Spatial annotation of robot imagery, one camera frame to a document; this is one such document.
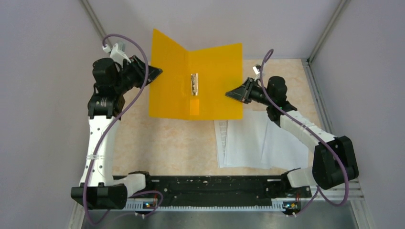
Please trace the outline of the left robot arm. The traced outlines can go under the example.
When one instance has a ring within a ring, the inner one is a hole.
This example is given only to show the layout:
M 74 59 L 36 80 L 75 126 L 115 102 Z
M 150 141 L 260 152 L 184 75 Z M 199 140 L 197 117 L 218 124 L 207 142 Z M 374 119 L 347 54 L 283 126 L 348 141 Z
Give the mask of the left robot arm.
M 153 82 L 163 70 L 132 56 L 122 63 L 102 58 L 93 63 L 94 92 L 88 102 L 89 144 L 79 186 L 71 198 L 89 209 L 123 209 L 134 193 L 148 197 L 153 184 L 145 175 L 131 174 L 115 180 L 112 162 L 117 128 L 124 109 L 124 94 Z

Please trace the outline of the orange plastic clip folder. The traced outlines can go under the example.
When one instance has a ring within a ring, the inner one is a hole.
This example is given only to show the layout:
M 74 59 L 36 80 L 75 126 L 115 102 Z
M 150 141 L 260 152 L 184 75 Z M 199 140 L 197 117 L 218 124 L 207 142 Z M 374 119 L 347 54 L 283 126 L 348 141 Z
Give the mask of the orange plastic clip folder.
M 243 105 L 225 95 L 243 83 L 241 43 L 189 51 L 154 29 L 150 64 L 163 70 L 150 84 L 150 117 L 189 121 L 243 118 Z

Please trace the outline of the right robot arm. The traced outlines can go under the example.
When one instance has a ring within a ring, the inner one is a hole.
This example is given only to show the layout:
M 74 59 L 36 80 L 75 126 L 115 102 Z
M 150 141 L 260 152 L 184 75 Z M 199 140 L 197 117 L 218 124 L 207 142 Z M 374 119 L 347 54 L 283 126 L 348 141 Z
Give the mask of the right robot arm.
M 312 167 L 293 169 L 283 175 L 284 180 L 280 183 L 283 195 L 292 197 L 305 186 L 318 186 L 324 190 L 338 185 L 348 188 L 349 181 L 359 175 L 351 139 L 330 134 L 305 118 L 287 100 L 287 90 L 286 82 L 280 76 L 270 77 L 265 88 L 248 78 L 225 96 L 245 104 L 254 101 L 266 105 L 270 121 L 313 151 Z

